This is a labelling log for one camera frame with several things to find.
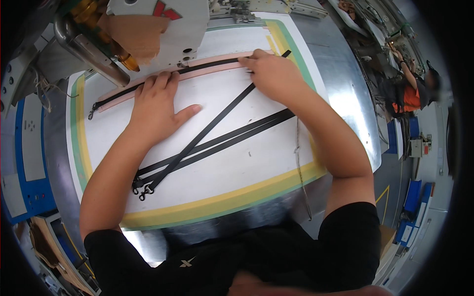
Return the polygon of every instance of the worker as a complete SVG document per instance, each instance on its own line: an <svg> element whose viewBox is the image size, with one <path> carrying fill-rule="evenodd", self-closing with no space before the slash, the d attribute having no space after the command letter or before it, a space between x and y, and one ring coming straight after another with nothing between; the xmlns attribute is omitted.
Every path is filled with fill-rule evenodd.
<svg viewBox="0 0 474 296"><path fill-rule="evenodd" d="M257 49L238 61L252 71L257 89L305 124L333 176L318 240L288 219L169 250L156 268L143 260L119 227L130 185L150 148L201 110L191 105L175 114L179 73L162 72L137 88L128 126L82 197L80 231L99 287L105 295L310 296L345 290L354 291L340 295L386 295L370 286L381 234L372 168L361 142L289 59Z"/></svg>
<svg viewBox="0 0 474 296"><path fill-rule="evenodd" d="M423 109L432 102L438 101L441 79L429 61L425 79L415 73L415 59L410 58L410 65L403 59L400 51L395 50L399 68L403 71L401 81L383 80L379 83L381 94L385 97L385 106L389 113L399 118L406 112Z"/></svg>

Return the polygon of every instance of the logo on shirt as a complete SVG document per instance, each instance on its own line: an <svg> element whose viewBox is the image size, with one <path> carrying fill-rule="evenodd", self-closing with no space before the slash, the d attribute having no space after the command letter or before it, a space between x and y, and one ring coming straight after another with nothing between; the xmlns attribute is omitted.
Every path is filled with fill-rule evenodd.
<svg viewBox="0 0 474 296"><path fill-rule="evenodd" d="M192 264L190 263L194 258L196 258L196 256L192 257L191 259L189 259L188 261L186 260L181 260L182 264L180 265L180 267L190 267L192 266Z"/></svg>

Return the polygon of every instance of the sewing machine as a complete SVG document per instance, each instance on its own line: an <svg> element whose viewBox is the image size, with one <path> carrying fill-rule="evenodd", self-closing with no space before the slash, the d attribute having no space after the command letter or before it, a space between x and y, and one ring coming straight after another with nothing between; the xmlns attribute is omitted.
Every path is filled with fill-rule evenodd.
<svg viewBox="0 0 474 296"><path fill-rule="evenodd" d="M137 64L135 57L98 26L107 16L153 15L169 18L160 36L158 56L151 68L186 66L196 58L204 33L222 25L255 25L261 22L252 12L301 13L323 18L328 13L304 1L257 0L110 0L100 6L97 0L50 0L43 2L30 18L25 37L14 51L1 83L1 114L10 106L35 92L48 109L44 94L62 78L87 70L99 73L119 87L130 82L130 73L148 66ZM35 42L49 27L54 36L40 50Z"/></svg>

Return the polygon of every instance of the finger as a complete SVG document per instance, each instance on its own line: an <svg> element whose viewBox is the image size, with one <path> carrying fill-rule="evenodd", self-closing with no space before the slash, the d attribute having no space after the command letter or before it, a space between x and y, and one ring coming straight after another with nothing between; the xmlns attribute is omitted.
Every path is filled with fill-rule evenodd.
<svg viewBox="0 0 474 296"><path fill-rule="evenodd" d="M191 117L199 113L201 111L202 106L199 104L194 104L184 108L183 110L179 111L174 118L178 122L178 127L182 126L186 121L188 121Z"/></svg>
<svg viewBox="0 0 474 296"><path fill-rule="evenodd" d="M261 50L260 48L257 48L257 49L254 50L254 54L251 55L249 58L257 60L257 59L261 59L263 57L266 57L268 55L270 55L270 54L263 51L263 50Z"/></svg>
<svg viewBox="0 0 474 296"><path fill-rule="evenodd" d="M142 91L143 91L143 84L137 87L137 89L135 90L135 99L137 99L137 97L140 97L140 95L142 94Z"/></svg>
<svg viewBox="0 0 474 296"><path fill-rule="evenodd" d="M172 94L175 94L178 90L178 82L179 82L179 73L178 71L174 71L171 74L171 78L166 85L166 89L169 90Z"/></svg>
<svg viewBox="0 0 474 296"><path fill-rule="evenodd" d="M164 90L166 88L166 84L168 83L168 79L170 79L171 73L169 71L163 71L158 74L155 82L155 88Z"/></svg>
<svg viewBox="0 0 474 296"><path fill-rule="evenodd" d="M153 85L155 84L155 81L156 81L156 75L150 76L147 79L145 79L145 83L143 85L142 92L143 91L144 92L149 91L153 87Z"/></svg>
<svg viewBox="0 0 474 296"><path fill-rule="evenodd" d="M238 62L239 62L242 66L247 67L247 68L249 68L250 70L254 70L254 69L255 69L255 60L249 59L249 58L245 58L245 57L239 57L237 60L238 60Z"/></svg>

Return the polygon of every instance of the metal pipe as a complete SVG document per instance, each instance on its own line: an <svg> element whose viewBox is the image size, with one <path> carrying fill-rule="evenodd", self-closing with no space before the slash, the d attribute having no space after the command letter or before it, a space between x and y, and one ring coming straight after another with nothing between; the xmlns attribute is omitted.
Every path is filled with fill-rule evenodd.
<svg viewBox="0 0 474 296"><path fill-rule="evenodd" d="M72 55L119 87L130 82L130 76L104 55L77 28L70 16L55 15L54 30L58 43Z"/></svg>

